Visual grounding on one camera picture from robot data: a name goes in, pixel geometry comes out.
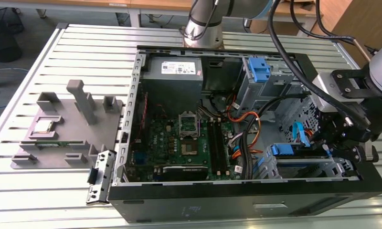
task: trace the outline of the small circuit board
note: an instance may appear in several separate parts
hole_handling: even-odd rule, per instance
[[[193,122],[183,119],[179,126],[179,119],[151,121],[147,147],[133,151],[126,167],[133,182],[238,179],[226,146],[232,123],[198,120],[198,137],[181,137],[181,130],[195,130]]]

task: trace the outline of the slotted metal surface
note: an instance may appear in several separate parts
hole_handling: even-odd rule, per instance
[[[226,49],[276,52],[268,35],[226,32]],[[309,55],[318,71],[351,69],[352,60],[329,41],[281,36],[289,52]],[[94,99],[113,94],[127,100],[137,45],[182,46],[177,30],[70,25],[58,29],[0,118],[0,228],[98,228],[129,226],[111,205],[86,206],[87,169],[14,170],[11,156],[38,112],[40,92],[55,91],[72,98],[66,86],[82,79]],[[375,143],[381,160],[382,136]],[[146,228],[382,228],[382,195],[355,201],[316,217],[256,219],[169,225]]]

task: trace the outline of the blue drive bracket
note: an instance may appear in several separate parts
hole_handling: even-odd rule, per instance
[[[301,135],[301,142],[305,144],[306,147],[310,147],[310,143],[305,134],[305,127],[304,124],[300,122],[296,122],[293,125],[293,130],[292,130],[293,139],[296,140],[298,138],[298,129]]]
[[[266,83],[270,77],[270,65],[264,58],[250,57],[249,68],[254,74],[257,83]]]
[[[273,155],[294,155],[292,144],[276,144],[272,147]]]

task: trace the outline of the green circuit board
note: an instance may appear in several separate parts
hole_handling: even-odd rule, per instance
[[[165,166],[202,166],[209,168],[207,180],[237,179],[233,173],[234,166],[230,165],[230,156],[225,146],[224,155],[228,161],[228,173],[218,174],[211,171],[210,138],[207,125],[209,120],[199,120],[199,137],[181,139],[179,128],[183,131],[194,130],[194,120],[182,119],[179,127],[178,119],[155,119],[151,121],[149,132],[149,147],[134,152],[133,173],[138,182],[151,182],[157,167]],[[229,133],[233,132],[233,125],[224,122],[221,125],[225,143],[228,143]]]

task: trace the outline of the ram slot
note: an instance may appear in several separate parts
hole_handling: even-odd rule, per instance
[[[214,134],[214,123],[210,122],[207,125],[209,132],[209,146],[210,146],[210,155],[211,155],[211,171],[213,174],[218,172],[218,157],[217,157],[217,144],[215,144],[215,134]]]
[[[224,135],[222,135],[222,128],[221,123],[214,123],[214,130],[215,130],[215,143],[217,143],[217,158],[218,158],[218,170],[221,174],[226,174],[228,171],[228,158],[225,152],[225,143],[224,143]]]
[[[209,123],[209,139],[210,139],[210,154],[211,154],[211,169],[213,174],[226,174],[228,161],[225,155],[225,144],[221,123]]]

